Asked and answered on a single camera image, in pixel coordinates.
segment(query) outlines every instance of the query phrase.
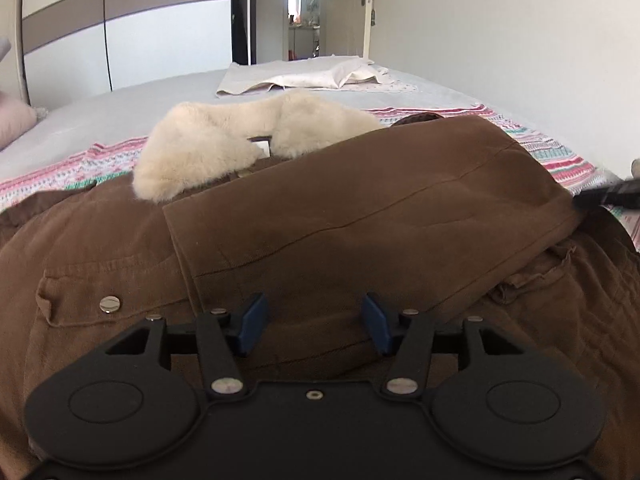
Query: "door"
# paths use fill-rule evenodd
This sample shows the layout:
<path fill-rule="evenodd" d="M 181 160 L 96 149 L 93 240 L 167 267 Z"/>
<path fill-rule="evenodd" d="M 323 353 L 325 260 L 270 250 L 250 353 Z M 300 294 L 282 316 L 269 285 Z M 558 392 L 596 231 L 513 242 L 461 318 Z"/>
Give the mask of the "door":
<path fill-rule="evenodd" d="M 372 0 L 321 0 L 322 56 L 369 57 Z"/>

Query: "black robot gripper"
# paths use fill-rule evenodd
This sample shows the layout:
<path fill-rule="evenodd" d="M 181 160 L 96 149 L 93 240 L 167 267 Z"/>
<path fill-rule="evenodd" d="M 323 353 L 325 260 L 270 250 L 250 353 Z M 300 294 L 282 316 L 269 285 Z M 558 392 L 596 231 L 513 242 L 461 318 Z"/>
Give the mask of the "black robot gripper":
<path fill-rule="evenodd" d="M 193 324 L 147 319 L 53 375 L 25 406 L 43 459 L 26 480 L 602 480 L 586 459 L 604 425 L 594 391 L 480 318 L 437 325 L 369 294 L 364 324 L 395 356 L 382 384 L 249 388 L 234 357 L 267 318 L 257 294 Z M 459 371 L 428 388 L 437 353 Z M 198 355 L 203 389 L 172 354 Z"/>

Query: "brown jacket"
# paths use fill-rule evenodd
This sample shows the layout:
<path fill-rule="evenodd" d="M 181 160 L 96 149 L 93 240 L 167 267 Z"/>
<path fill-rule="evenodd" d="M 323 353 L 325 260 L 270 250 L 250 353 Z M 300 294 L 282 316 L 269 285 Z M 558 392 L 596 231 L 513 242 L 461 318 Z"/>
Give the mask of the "brown jacket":
<path fill-rule="evenodd" d="M 228 180 L 162 206 L 123 177 L 0 216 L 8 480 L 36 463 L 22 408 L 37 384 L 149 312 L 188 322 L 256 291 L 271 322 L 241 362 L 251 380 L 378 380 L 388 362 L 358 318 L 370 290 L 442 320 L 479 314 L 597 387 L 609 418 L 594 464 L 612 479 L 640 471 L 638 256 L 499 128 L 398 126 Z M 105 296 L 121 308 L 102 312 Z M 175 365 L 196 380 L 193 362 Z"/>

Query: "white wardrobe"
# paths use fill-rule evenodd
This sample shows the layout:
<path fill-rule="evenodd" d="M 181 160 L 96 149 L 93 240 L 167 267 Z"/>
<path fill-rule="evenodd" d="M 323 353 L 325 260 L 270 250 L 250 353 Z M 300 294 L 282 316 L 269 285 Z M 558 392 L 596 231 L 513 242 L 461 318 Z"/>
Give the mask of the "white wardrobe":
<path fill-rule="evenodd" d="M 231 0 L 22 0 L 22 44 L 31 105 L 54 109 L 227 68 Z"/>

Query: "patterned mat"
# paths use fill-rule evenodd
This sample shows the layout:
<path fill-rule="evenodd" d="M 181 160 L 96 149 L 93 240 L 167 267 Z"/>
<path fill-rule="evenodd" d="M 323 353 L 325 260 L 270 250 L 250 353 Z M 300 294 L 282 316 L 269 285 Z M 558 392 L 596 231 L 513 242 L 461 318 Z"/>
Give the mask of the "patterned mat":
<path fill-rule="evenodd" d="M 555 139 L 527 128 L 497 114 L 484 105 L 471 108 L 376 108 L 367 110 L 374 114 L 382 125 L 390 126 L 412 114 L 436 112 L 445 117 L 478 115 L 517 140 L 553 178 L 572 193 L 586 187 L 604 184 L 608 174 L 588 163 Z M 50 189 L 77 189 L 91 182 L 104 182 L 132 171 L 140 156 L 146 137 L 129 139 L 113 146 L 94 144 L 77 155 L 33 171 L 25 176 L 0 183 L 0 211 L 24 200 L 38 191 Z M 622 222 L 640 248 L 640 214 L 615 209 L 612 213 Z"/>

